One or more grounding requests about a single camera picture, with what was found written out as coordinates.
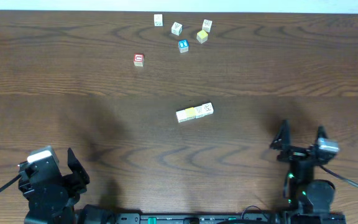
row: red cube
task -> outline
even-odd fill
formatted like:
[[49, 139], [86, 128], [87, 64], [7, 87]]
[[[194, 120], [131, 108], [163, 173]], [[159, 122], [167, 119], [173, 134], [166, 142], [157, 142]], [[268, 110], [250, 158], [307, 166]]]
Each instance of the red cube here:
[[143, 67], [143, 63], [144, 63], [144, 55], [142, 55], [142, 54], [135, 54], [135, 57], [134, 57], [134, 64], [135, 64], [135, 66], [141, 66], [141, 67]]

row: wooden table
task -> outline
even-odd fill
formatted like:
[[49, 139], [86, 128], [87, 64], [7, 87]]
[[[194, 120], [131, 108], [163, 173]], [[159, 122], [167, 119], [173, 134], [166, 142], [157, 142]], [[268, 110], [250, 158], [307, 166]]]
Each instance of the wooden table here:
[[[214, 114], [178, 124], [177, 110], [205, 102]], [[0, 11], [0, 186], [52, 145], [63, 174], [72, 147], [91, 177], [76, 208], [273, 210], [287, 203], [288, 164], [268, 149], [284, 118], [297, 146], [325, 125], [341, 146], [327, 167], [358, 182], [358, 15], [165, 13], [154, 27], [148, 12]], [[358, 190], [316, 178], [358, 223]], [[0, 223], [27, 212], [16, 184], [0, 194]]]

